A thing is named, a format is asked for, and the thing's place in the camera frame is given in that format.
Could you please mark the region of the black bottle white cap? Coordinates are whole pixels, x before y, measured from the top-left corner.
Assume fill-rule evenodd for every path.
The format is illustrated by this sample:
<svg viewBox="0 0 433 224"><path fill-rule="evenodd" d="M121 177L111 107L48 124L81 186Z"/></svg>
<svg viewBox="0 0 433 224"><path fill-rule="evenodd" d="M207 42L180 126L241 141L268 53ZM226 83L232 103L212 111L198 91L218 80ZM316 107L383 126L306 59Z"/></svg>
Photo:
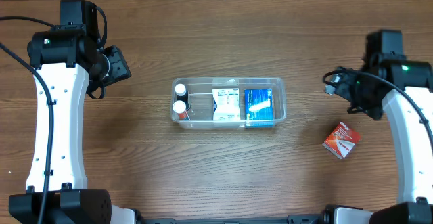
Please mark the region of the black bottle white cap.
<svg viewBox="0 0 433 224"><path fill-rule="evenodd" d="M179 83L175 85L175 95L176 95L176 100L180 100L184 102L186 105L186 110L189 110L190 109L189 94L184 84Z"/></svg>

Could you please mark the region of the red white small box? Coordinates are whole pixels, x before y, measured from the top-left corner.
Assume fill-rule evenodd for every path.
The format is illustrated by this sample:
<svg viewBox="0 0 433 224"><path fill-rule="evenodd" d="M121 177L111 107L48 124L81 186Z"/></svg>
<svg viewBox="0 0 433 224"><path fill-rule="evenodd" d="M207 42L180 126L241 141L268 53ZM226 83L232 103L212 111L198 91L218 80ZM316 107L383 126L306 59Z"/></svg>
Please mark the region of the red white small box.
<svg viewBox="0 0 433 224"><path fill-rule="evenodd" d="M344 122L339 122L336 128L329 134L322 146L328 149L339 159L344 159L352 149L360 142L361 135L351 129Z"/></svg>

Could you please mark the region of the blue small box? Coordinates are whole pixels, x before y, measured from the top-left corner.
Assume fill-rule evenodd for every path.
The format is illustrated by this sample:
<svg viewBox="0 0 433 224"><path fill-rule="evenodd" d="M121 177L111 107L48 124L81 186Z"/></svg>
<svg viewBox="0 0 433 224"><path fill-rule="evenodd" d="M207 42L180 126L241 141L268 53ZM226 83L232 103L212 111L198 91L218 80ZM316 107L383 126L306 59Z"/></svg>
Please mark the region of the blue small box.
<svg viewBox="0 0 433 224"><path fill-rule="evenodd" d="M244 101L247 127L274 125L272 89L245 89Z"/></svg>

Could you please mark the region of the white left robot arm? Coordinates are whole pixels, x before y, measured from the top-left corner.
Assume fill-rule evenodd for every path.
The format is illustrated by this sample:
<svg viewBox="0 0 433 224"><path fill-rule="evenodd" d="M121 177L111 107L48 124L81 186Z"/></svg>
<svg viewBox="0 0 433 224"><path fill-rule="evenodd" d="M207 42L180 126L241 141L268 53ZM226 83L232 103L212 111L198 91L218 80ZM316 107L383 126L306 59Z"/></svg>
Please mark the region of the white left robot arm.
<svg viewBox="0 0 433 224"><path fill-rule="evenodd" d="M128 79L131 71L107 32L103 10L86 0L61 0L60 22L28 43L37 90L37 125L26 191L9 198L21 223L140 223L137 210L114 205L108 191L88 186L83 162L86 97Z"/></svg>

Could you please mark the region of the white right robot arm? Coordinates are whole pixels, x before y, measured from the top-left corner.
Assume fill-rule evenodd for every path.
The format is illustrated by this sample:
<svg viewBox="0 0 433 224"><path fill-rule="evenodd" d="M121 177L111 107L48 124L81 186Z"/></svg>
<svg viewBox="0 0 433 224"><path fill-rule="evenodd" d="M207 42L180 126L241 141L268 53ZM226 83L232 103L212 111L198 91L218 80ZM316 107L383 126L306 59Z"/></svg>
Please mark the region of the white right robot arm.
<svg viewBox="0 0 433 224"><path fill-rule="evenodd" d="M326 73L325 92L350 102L348 113L364 113L390 124L398 167L397 203L375 212L328 205L317 223L432 222L432 65L409 60L403 35L378 30L366 36L359 70Z"/></svg>

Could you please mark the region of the orange bottle white cap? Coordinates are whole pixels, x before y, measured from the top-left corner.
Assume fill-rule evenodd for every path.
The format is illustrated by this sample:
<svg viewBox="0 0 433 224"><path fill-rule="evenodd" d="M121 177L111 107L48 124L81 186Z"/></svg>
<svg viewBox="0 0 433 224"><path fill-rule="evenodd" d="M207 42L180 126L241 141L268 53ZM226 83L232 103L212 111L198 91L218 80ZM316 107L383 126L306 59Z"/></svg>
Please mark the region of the orange bottle white cap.
<svg viewBox="0 0 433 224"><path fill-rule="evenodd" d="M187 112L187 105L184 101L175 101L172 105L172 109L179 120L190 120L189 114Z"/></svg>

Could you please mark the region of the clear plastic container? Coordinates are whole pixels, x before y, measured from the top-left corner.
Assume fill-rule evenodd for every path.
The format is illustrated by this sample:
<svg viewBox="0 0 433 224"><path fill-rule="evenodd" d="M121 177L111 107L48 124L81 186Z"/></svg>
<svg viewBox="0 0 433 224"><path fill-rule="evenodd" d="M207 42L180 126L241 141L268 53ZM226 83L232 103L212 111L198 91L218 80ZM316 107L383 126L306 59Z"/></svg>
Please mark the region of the clear plastic container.
<svg viewBox="0 0 433 224"><path fill-rule="evenodd" d="M273 127L287 115L281 78L177 78L171 118L185 129Z"/></svg>

